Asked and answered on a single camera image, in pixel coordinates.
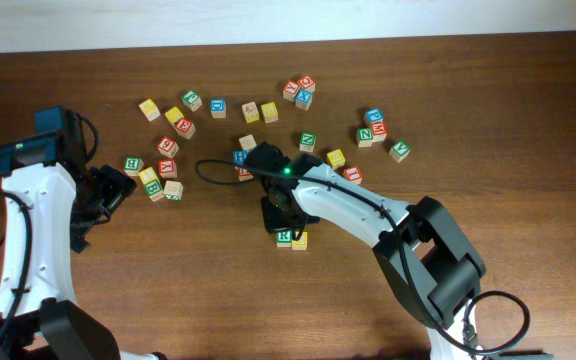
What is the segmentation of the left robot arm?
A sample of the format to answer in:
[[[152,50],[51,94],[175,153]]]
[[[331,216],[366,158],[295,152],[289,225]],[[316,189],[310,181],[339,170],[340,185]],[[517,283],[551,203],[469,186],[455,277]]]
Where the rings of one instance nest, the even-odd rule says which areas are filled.
[[[6,229],[0,281],[0,359],[119,359],[112,332],[82,310],[71,255],[106,224],[135,190],[129,176],[90,167],[85,143],[91,123],[56,106],[34,115],[34,135],[0,148],[0,199]]]

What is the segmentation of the green R letter block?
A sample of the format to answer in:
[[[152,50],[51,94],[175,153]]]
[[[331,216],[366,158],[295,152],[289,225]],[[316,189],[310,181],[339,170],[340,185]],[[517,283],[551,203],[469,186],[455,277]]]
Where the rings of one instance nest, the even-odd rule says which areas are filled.
[[[276,233],[276,246],[278,248],[291,248],[292,247],[292,232],[282,231]]]

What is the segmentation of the yellow S letter block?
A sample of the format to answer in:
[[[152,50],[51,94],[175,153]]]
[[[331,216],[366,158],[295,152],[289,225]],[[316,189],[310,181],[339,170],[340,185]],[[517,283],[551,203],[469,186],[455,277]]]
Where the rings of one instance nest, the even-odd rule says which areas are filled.
[[[292,240],[291,248],[293,250],[306,250],[308,247],[308,233],[303,232],[297,234],[296,238]]]

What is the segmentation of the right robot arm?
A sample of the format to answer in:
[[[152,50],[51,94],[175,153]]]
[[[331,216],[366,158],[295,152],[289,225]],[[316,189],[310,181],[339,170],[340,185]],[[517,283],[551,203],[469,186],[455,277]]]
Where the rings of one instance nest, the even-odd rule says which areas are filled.
[[[482,359],[473,308],[486,267],[446,208],[430,197],[389,199],[309,155],[291,160],[261,143],[243,165],[260,181],[264,225],[302,238],[327,220],[367,244],[402,307],[424,325],[434,359]]]

